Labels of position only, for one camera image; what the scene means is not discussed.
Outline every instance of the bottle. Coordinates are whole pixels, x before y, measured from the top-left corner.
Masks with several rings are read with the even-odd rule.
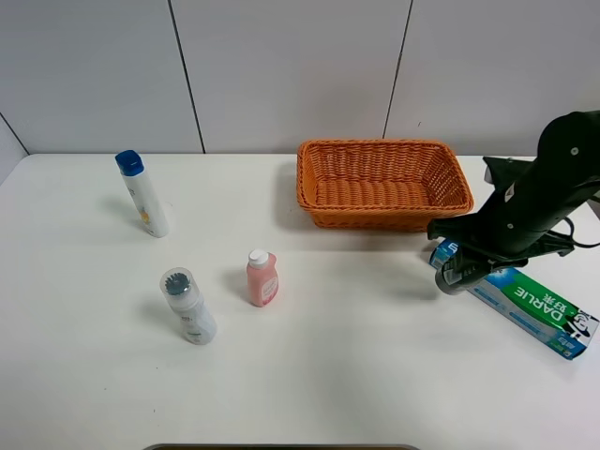
[[[148,171],[143,168],[140,155],[133,150],[126,150],[114,159],[121,170],[125,186],[140,213],[145,229],[154,237],[166,236],[169,233],[169,222],[152,187]]]
[[[247,287],[252,304],[257,307],[268,305],[278,293],[279,278],[275,270],[278,259],[272,253],[255,249],[247,256]]]
[[[217,324],[187,269],[175,267],[168,270],[160,279],[160,289],[172,311],[181,319],[184,337],[189,342],[204,345],[213,340]]]

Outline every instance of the basket rim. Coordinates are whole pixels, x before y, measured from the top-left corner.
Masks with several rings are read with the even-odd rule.
[[[450,158],[451,164],[456,169],[457,182],[462,185],[467,198],[465,202],[446,205],[446,206],[383,206],[383,205],[350,205],[350,204],[316,204],[311,203],[307,200],[304,191],[304,156],[308,148],[316,143],[415,143],[420,145],[430,145],[440,147],[441,150]],[[448,144],[429,139],[312,139],[304,141],[298,147],[298,158],[297,158],[297,174],[296,174],[296,197],[300,206],[309,213],[435,213],[435,212],[456,212],[456,213],[468,213],[474,207],[473,194],[469,188],[469,183],[462,171],[460,164],[458,163],[457,157]]]

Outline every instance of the black cable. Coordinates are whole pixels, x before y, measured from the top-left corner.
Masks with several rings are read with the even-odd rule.
[[[600,242],[598,242],[597,244],[580,244],[579,242],[577,242],[573,238],[573,234],[575,234],[575,223],[573,223],[573,220],[571,220],[569,217],[565,217],[563,220],[569,225],[569,228],[571,229],[571,232],[569,233],[569,237],[571,238],[571,242],[573,242],[573,245],[575,247],[594,248],[594,247],[600,246]]]

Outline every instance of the white bottle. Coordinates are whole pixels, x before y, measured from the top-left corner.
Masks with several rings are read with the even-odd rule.
[[[215,319],[204,306],[204,297],[191,273],[183,267],[168,270],[160,289],[169,306],[181,319],[184,337],[193,344],[207,344],[217,332]]]
[[[114,159],[121,170],[125,186],[140,213],[145,229],[154,237],[166,236],[169,233],[169,222],[152,187],[148,171],[143,168],[140,155],[133,150],[126,150]]]

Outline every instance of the small pink bottle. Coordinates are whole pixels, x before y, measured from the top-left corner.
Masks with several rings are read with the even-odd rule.
[[[278,259],[272,253],[255,249],[247,255],[247,288],[252,304],[264,307],[278,293],[279,278],[275,270]]]

